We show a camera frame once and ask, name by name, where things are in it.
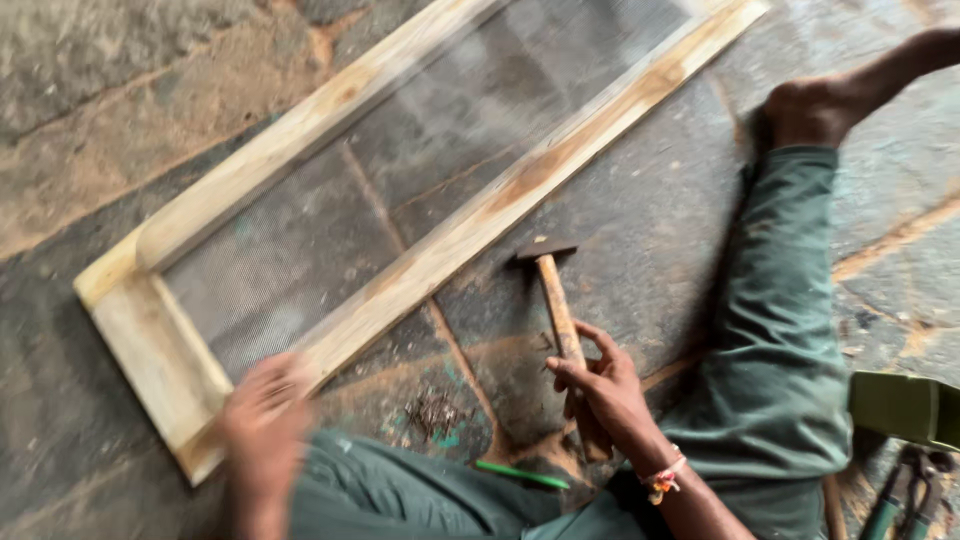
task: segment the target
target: green pants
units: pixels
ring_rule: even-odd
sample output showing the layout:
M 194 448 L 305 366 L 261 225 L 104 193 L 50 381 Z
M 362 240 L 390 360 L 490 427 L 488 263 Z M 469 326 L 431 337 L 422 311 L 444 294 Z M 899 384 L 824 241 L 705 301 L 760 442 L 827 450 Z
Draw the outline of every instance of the green pants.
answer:
M 822 476 L 847 463 L 848 372 L 830 324 L 836 151 L 775 150 L 736 225 L 696 391 L 660 422 L 758 537 L 817 538 Z M 294 493 L 291 538 L 671 538 L 629 469 L 573 513 L 469 467 L 321 431 Z

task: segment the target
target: wooden window frame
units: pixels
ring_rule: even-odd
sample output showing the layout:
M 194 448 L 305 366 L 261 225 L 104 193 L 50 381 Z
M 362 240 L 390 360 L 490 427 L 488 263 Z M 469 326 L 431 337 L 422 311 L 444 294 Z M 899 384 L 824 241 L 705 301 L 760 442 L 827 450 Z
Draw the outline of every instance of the wooden window frame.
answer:
M 509 0 L 436 0 L 87 267 L 74 288 L 191 484 L 223 460 L 233 385 L 161 272 Z M 762 0 L 694 14 L 296 344 L 318 389 L 759 19 Z

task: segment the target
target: wrist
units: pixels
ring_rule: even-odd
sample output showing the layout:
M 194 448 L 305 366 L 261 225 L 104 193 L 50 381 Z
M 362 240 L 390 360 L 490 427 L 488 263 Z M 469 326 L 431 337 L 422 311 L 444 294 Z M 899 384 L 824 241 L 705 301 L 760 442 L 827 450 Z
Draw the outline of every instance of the wrist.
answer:
M 634 471 L 643 478 L 652 476 L 673 465 L 680 454 L 656 425 L 632 430 L 631 440 L 621 449 Z
M 237 523 L 244 540 L 282 540 L 287 535 L 285 498 L 257 498 L 237 505 Z

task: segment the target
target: person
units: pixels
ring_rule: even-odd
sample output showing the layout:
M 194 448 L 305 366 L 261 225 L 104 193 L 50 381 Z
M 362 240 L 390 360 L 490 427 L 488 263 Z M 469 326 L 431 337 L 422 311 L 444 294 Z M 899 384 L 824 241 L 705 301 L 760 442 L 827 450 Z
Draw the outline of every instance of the person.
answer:
M 821 536 L 821 479 L 850 452 L 848 370 L 830 323 L 828 210 L 850 129 L 916 78 L 960 62 L 960 28 L 911 37 L 852 71 L 775 88 L 761 107 L 773 149 L 735 224 L 715 317 L 718 346 L 699 385 L 659 425 L 630 357 L 605 332 L 578 332 L 602 358 L 558 358 L 556 388 L 580 388 L 627 458 L 590 503 L 368 440 L 318 432 L 293 355 L 250 371 L 221 426 L 246 538 L 741 540 Z M 680 489 L 649 502 L 650 484 Z

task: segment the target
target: bare foot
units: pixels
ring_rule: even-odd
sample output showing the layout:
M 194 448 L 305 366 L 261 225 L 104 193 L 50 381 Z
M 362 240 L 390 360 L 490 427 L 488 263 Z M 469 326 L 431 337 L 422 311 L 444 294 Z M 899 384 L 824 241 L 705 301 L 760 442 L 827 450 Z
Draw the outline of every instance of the bare foot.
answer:
M 220 417 L 237 517 L 250 538 L 286 534 L 288 497 L 309 424 L 295 366 L 293 354 L 262 360 L 233 391 Z
M 795 79 L 770 92 L 763 112 L 773 148 L 838 148 L 850 129 L 931 71 L 960 63 L 960 28 L 921 32 L 846 73 Z

